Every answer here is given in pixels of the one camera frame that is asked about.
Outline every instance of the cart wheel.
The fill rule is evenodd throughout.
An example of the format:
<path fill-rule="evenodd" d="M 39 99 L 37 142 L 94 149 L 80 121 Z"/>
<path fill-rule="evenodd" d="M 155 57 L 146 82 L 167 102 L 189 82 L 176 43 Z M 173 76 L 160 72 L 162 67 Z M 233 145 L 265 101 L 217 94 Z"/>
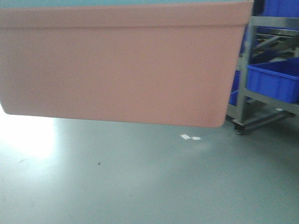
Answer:
<path fill-rule="evenodd" d="M 238 135 L 244 135 L 245 127 L 239 124 L 235 124 L 235 133 Z"/>

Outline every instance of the blue plastic bin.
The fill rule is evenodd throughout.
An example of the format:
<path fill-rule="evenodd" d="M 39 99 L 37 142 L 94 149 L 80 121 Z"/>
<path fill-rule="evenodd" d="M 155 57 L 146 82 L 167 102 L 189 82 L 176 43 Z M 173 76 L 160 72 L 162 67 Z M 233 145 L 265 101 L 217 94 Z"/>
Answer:
<path fill-rule="evenodd" d="M 282 100 L 299 101 L 299 58 L 248 66 L 247 89 Z"/>
<path fill-rule="evenodd" d="M 266 0 L 263 15 L 299 17 L 299 0 Z"/>
<path fill-rule="evenodd" d="M 236 106 L 239 92 L 239 83 L 240 83 L 240 74 L 241 72 L 235 71 L 234 82 L 232 86 L 232 91 L 229 98 L 229 104 Z"/>

